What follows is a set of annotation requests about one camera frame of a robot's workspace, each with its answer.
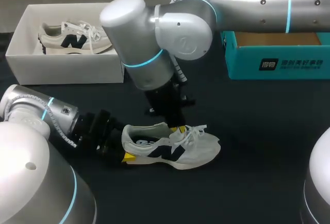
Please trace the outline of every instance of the black n logo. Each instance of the black n logo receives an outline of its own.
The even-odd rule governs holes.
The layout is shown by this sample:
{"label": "black n logo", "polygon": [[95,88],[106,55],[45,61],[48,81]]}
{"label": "black n logo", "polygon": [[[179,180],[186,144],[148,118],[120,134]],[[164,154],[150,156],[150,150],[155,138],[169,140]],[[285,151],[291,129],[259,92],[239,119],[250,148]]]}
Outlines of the black n logo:
{"label": "black n logo", "polygon": [[79,41],[77,41],[77,35],[67,35],[67,37],[63,40],[61,46],[62,47],[69,47],[69,45],[71,44],[72,47],[76,48],[76,49],[81,49],[84,45],[84,43],[87,41],[87,37],[85,37],[84,35],[82,35],[79,39]]}
{"label": "black n logo", "polygon": [[185,149],[180,145],[178,146],[174,152],[172,153],[172,147],[170,146],[159,146],[148,157],[158,158],[161,156],[163,159],[167,159],[168,161],[177,161],[181,155],[185,152]]}

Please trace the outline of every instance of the new balance sneaker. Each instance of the new balance sneaker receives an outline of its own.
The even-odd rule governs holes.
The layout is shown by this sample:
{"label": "new balance sneaker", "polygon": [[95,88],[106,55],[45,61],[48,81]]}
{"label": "new balance sneaker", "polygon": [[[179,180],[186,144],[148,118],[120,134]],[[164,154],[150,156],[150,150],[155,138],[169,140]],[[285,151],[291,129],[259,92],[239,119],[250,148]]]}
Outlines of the new balance sneaker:
{"label": "new balance sneaker", "polygon": [[128,164],[163,162],[179,170],[192,169],[212,161],[220,152],[219,139],[204,132],[206,125],[190,127],[181,133],[172,132],[166,123],[138,127],[127,125],[122,145],[136,156]]}
{"label": "new balance sneaker", "polygon": [[83,21],[62,22],[58,26],[43,23],[38,39],[44,54],[100,54],[112,47],[101,27]]}

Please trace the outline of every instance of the logo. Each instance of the logo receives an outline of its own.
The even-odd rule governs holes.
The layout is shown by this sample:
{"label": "logo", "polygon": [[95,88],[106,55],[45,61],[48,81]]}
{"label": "logo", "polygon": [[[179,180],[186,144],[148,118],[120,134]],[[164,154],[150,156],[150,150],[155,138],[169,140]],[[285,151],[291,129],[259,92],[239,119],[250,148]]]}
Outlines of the logo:
{"label": "logo", "polygon": [[278,59],[262,59],[259,71],[274,71],[276,69]]}
{"label": "logo", "polygon": [[63,40],[61,46],[62,47],[69,47],[70,44],[72,47],[76,49],[81,49],[84,45],[84,43],[87,41],[87,37],[82,35],[78,41],[77,35],[67,35],[65,39]]}
{"label": "logo", "polygon": [[175,43],[178,44],[179,53],[183,55],[191,55],[197,49],[195,41],[193,39],[189,39],[189,37],[179,37],[176,39]]}
{"label": "logo", "polygon": [[185,151],[186,150],[181,145],[178,146],[173,153],[171,146],[159,146],[154,151],[152,151],[151,154],[148,155],[148,157],[151,158],[161,157],[168,161],[177,161]]}
{"label": "logo", "polygon": [[136,142],[136,144],[138,145],[152,145],[154,143],[155,143],[154,141],[147,141],[147,140],[138,140]]}

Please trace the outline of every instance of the screw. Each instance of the screw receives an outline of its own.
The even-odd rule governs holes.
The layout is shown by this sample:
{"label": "screw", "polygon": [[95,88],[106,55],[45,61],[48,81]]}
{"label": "screw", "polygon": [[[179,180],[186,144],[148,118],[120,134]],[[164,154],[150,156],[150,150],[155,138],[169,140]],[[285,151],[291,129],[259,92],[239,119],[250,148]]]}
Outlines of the screw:
{"label": "screw", "polygon": [[69,110],[68,108],[64,108],[64,109],[63,109],[63,113],[65,113],[65,114],[69,114],[69,113],[70,113],[70,110]]}

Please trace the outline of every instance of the shoelace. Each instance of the shoelace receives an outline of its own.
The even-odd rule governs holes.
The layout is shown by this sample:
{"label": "shoelace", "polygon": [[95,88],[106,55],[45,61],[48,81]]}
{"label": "shoelace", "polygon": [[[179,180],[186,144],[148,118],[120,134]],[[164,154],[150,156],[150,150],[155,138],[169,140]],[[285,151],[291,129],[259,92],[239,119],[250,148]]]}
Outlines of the shoelace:
{"label": "shoelace", "polygon": [[94,54],[93,51],[93,46],[92,46],[92,39],[94,42],[99,41],[99,39],[101,39],[101,35],[100,35],[100,31],[98,29],[95,28],[95,26],[90,25],[87,22],[84,21],[80,21],[81,24],[79,24],[79,26],[86,30],[86,33],[88,34],[88,38],[89,38],[89,49],[91,50],[92,55]]}
{"label": "shoelace", "polygon": [[185,143],[185,144],[189,144],[189,143],[194,143],[194,145],[196,146],[196,140],[198,140],[199,136],[203,136],[205,135],[205,131],[204,129],[207,128],[207,125],[200,125],[200,126],[196,126],[196,127],[191,127],[186,125],[187,128],[187,136],[180,141],[179,143]]}

